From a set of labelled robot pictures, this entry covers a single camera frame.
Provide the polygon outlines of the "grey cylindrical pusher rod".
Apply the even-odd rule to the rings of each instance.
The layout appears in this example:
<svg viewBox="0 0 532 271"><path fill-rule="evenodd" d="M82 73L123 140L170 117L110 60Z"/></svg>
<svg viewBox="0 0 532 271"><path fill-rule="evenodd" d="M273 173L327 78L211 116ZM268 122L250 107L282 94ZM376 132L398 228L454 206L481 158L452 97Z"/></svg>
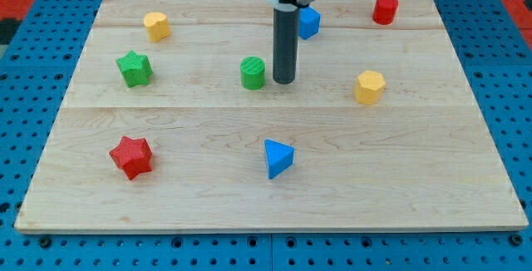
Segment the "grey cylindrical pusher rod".
<svg viewBox="0 0 532 271"><path fill-rule="evenodd" d="M299 10L273 11L273 79L287 85L296 77Z"/></svg>

